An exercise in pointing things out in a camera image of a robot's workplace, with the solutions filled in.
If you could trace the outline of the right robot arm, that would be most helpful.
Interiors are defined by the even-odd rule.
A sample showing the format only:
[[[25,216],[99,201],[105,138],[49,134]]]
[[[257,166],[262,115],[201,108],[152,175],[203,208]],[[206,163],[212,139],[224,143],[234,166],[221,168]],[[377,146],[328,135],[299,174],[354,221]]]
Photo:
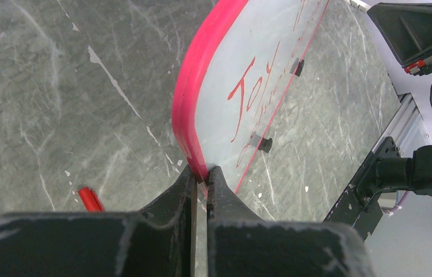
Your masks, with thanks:
[[[432,73],[432,3],[378,3],[367,11],[406,74]],[[362,196],[411,191],[432,196],[432,145],[412,158],[381,158],[374,163],[374,183],[360,185]]]

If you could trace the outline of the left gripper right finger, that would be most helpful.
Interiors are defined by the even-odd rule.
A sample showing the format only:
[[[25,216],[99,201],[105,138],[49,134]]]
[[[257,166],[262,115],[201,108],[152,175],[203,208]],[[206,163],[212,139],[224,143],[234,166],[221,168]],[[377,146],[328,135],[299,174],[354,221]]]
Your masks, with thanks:
[[[265,221],[208,174],[209,276],[374,276],[357,231],[334,222]]]

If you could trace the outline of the red marker cap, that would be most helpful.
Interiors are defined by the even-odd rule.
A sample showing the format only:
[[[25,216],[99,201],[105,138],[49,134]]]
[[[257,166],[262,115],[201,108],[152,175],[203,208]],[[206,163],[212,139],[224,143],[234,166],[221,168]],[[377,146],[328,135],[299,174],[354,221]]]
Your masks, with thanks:
[[[89,187],[83,187],[78,190],[78,194],[86,208],[89,212],[103,212],[105,209],[98,199],[97,194],[94,190]]]

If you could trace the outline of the red capped whiteboard marker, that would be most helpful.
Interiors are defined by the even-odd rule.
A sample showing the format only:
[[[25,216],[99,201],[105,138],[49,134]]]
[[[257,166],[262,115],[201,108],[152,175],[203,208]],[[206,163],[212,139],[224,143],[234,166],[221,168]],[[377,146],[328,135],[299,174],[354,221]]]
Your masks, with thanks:
[[[371,5],[365,3],[362,0],[347,0],[347,2],[355,9],[360,10],[362,13],[367,13],[371,8]]]

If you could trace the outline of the red framed whiteboard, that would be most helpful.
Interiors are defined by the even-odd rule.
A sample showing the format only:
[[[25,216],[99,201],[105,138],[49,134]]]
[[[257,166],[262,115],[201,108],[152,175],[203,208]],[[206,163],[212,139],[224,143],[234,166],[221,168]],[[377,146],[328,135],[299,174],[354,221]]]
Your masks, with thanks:
[[[220,167],[238,191],[328,1],[218,1],[175,85],[174,136],[200,181]]]

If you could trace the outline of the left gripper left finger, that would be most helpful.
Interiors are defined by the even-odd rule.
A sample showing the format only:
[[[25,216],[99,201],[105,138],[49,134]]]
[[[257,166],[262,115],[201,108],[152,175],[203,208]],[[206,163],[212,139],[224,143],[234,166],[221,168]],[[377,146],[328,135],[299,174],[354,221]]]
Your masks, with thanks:
[[[0,276],[192,276],[197,182],[185,168],[138,211],[0,216]]]

